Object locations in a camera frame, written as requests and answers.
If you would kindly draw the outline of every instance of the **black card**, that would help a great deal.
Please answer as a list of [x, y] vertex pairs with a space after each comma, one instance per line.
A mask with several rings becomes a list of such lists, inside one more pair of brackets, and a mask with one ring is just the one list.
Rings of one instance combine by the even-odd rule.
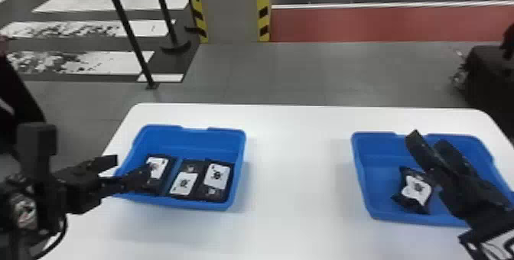
[[210, 202], [225, 202], [232, 186], [234, 164], [208, 161], [207, 170], [200, 183], [196, 198]]
[[151, 178], [139, 192], [160, 194], [176, 162], [176, 158], [163, 154], [150, 154], [147, 156], [145, 163], [151, 166]]
[[182, 161], [181, 169], [171, 183], [168, 195], [174, 198], [193, 200], [205, 174], [207, 162], [197, 160]]

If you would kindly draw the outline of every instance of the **white table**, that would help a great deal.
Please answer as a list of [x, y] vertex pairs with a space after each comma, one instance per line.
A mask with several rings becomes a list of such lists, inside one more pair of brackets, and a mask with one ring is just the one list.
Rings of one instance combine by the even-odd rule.
[[511, 144], [471, 109], [145, 103], [104, 154], [122, 163], [148, 123], [244, 130], [246, 168], [233, 207], [178, 210], [111, 197], [71, 216], [68, 235], [45, 259], [470, 259], [457, 241], [464, 229], [371, 219], [353, 163], [355, 131], [475, 135], [514, 183]]

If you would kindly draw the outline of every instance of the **stand base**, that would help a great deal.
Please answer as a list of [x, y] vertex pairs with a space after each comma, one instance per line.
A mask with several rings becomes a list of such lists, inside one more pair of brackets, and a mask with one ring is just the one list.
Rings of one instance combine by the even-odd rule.
[[150, 83], [146, 86], [146, 90], [154, 90], [154, 89], [157, 89], [159, 87], [159, 84], [160, 83], [154, 83], [154, 85], [150, 85]]
[[179, 54], [179, 53], [182, 53], [182, 52], [188, 50], [190, 47], [191, 47], [191, 42], [186, 41], [183, 44], [177, 44], [174, 46], [169, 46], [169, 47], [161, 46], [161, 50], [165, 54]]

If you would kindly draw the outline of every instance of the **black metal pole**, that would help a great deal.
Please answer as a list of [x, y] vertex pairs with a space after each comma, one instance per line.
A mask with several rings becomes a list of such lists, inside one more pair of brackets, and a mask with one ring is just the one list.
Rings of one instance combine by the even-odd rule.
[[161, 5], [161, 12], [164, 17], [164, 22], [166, 23], [166, 26], [168, 26], [168, 33], [170, 35], [172, 44], [171, 47], [161, 47], [161, 49], [168, 53], [176, 53], [181, 52], [183, 50], [187, 50], [191, 45], [191, 42], [186, 41], [183, 44], [179, 43], [177, 33], [175, 32], [173, 24], [171, 23], [170, 11], [168, 10], [168, 6], [166, 5], [166, 0], [159, 0], [159, 5]]
[[122, 3], [119, 0], [112, 0], [114, 4], [114, 8], [118, 13], [119, 20], [123, 24], [123, 28], [127, 34], [128, 40], [132, 45], [132, 49], [134, 50], [135, 56], [138, 58], [139, 65], [141, 66], [141, 70], [146, 77], [146, 82], [148, 83], [148, 89], [157, 88], [158, 84], [155, 83], [153, 78], [151, 77], [150, 70], [148, 69], [148, 65], [146, 64], [146, 60], [143, 57], [143, 53], [141, 52], [141, 48], [139, 47], [138, 41], [135, 39], [134, 31], [132, 30], [129, 19], [127, 18], [127, 14], [125, 13], [125, 9], [123, 9]]
[[173, 44], [178, 44], [177, 34], [175, 33], [175, 29], [173, 28], [173, 24], [171, 23], [170, 12], [168, 11], [168, 6], [166, 5], [166, 0], [159, 0], [159, 4], [161, 5], [162, 15], [164, 16], [164, 21], [166, 22], [166, 26], [168, 26], [168, 31], [170, 33], [171, 42]]

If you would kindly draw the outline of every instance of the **white card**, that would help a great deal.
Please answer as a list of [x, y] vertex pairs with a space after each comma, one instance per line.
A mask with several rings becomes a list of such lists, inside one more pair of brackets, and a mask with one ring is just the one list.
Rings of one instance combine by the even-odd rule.
[[407, 175], [407, 186], [403, 187], [402, 194], [408, 198], [416, 199], [421, 205], [427, 202], [432, 193], [432, 187], [416, 177]]
[[189, 195], [197, 178], [198, 173], [180, 172], [171, 186], [170, 194]]
[[211, 163], [203, 179], [203, 184], [217, 189], [225, 189], [229, 180], [230, 167]]
[[150, 164], [151, 177], [155, 179], [161, 179], [161, 176], [164, 173], [164, 169], [166, 169], [166, 165], [168, 165], [168, 159], [149, 157], [146, 160], [146, 164]]

